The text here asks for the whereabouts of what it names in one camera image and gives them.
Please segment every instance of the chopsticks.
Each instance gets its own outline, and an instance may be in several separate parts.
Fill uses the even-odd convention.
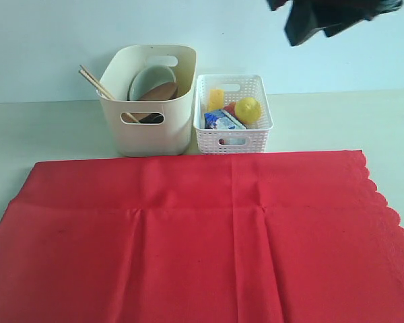
[[[84,76],[85,79],[89,81],[105,98],[115,100],[114,96],[96,79],[94,75],[92,75],[83,65],[80,65],[80,67],[79,74]],[[140,123],[130,112],[126,112],[126,115],[133,122]]]

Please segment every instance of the white basket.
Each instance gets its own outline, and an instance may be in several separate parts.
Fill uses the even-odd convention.
[[[246,130],[205,129],[204,114],[207,112],[209,91],[215,88],[224,89],[225,106],[245,97],[254,97],[262,106],[262,116],[256,123],[248,125]],[[193,126],[202,153],[264,152],[273,121],[262,79],[258,75],[200,75],[196,80]],[[242,145],[224,145],[220,143],[220,139],[245,139],[245,141],[242,140]]]
[[[171,67],[178,84],[174,100],[126,101],[129,84],[155,57],[176,57]],[[196,52],[182,45],[135,45],[117,52],[100,82],[117,100],[99,95],[108,126],[118,151],[125,156],[179,155],[191,140],[191,113],[196,69]],[[160,124],[127,123],[122,113],[160,113]]]

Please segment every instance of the storage basket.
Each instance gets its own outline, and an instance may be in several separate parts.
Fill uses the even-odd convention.
[[[207,112],[209,91],[215,88],[224,89],[225,106],[245,97],[254,97],[261,104],[262,116],[256,123],[247,125],[246,130],[205,129],[204,114]],[[264,152],[273,121],[262,79],[258,75],[200,75],[196,80],[193,126],[202,153]],[[239,141],[242,144],[225,145],[223,142],[228,139],[242,139]]]
[[[171,66],[178,85],[174,100],[157,102],[126,101],[129,85],[153,57],[176,57]],[[117,52],[100,82],[116,100],[104,96],[100,102],[116,147],[125,156],[179,155],[191,140],[191,115],[195,84],[196,52],[182,45],[135,45]],[[160,124],[127,123],[122,114],[160,113]]]

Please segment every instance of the lemon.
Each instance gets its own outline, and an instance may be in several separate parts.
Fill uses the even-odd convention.
[[[235,105],[236,118],[242,123],[252,124],[261,117],[261,104],[254,98],[244,98]]]

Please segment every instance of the white table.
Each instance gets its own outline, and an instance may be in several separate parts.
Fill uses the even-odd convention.
[[[269,96],[267,151],[362,149],[404,227],[404,90]],[[197,153],[193,136],[187,153]],[[36,162],[118,157],[98,102],[0,104],[0,218]]]

